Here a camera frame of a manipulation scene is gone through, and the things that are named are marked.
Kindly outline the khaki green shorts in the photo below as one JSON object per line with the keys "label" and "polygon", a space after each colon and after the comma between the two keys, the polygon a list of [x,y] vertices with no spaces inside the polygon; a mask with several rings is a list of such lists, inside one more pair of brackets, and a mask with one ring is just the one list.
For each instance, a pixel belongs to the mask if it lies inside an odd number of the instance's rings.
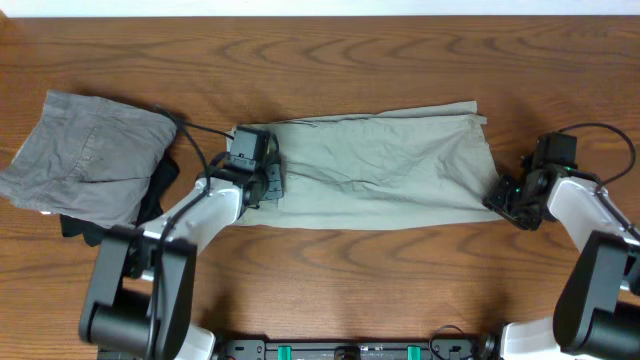
{"label": "khaki green shorts", "polygon": [[401,230],[478,223],[497,181],[474,101],[265,123],[279,142],[284,195],[240,226]]}

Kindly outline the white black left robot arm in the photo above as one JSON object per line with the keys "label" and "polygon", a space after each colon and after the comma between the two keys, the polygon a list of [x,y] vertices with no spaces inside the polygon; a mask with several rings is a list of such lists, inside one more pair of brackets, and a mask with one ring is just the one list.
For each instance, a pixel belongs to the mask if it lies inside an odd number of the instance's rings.
{"label": "white black left robot arm", "polygon": [[106,232],[79,323],[100,359],[214,356],[215,335],[191,322],[196,260],[249,208],[284,195],[279,142],[239,127],[204,165],[191,192],[165,214]]}

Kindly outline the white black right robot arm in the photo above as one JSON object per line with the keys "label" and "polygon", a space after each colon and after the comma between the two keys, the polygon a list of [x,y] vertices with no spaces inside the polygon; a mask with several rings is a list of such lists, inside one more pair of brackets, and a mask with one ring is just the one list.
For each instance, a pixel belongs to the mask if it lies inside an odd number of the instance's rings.
{"label": "white black right robot arm", "polygon": [[638,358],[639,308],[619,294],[639,292],[639,232],[595,175],[560,165],[503,175],[482,203],[522,230],[556,221],[579,251],[553,315],[504,326],[482,345],[484,357]]}

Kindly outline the folded black garment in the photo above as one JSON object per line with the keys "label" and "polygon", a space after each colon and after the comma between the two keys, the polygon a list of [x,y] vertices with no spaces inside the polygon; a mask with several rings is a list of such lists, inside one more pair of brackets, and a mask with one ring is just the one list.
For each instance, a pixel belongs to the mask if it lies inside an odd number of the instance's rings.
{"label": "folded black garment", "polygon": [[[165,152],[153,172],[147,192],[141,200],[137,219],[133,222],[135,226],[154,220],[164,213],[160,203],[161,197],[178,178],[179,174],[179,165],[171,158],[168,152]],[[64,238],[82,236],[85,244],[90,247],[100,245],[109,230],[108,227],[66,215],[60,215],[59,220],[61,235]]]}

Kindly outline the folded grey shorts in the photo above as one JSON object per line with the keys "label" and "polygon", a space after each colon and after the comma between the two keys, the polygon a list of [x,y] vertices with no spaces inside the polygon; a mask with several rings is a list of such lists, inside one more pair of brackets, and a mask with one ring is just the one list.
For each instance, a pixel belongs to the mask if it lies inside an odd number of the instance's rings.
{"label": "folded grey shorts", "polygon": [[102,227],[133,223],[176,135],[168,118],[106,98],[50,90],[1,194],[18,207]]}

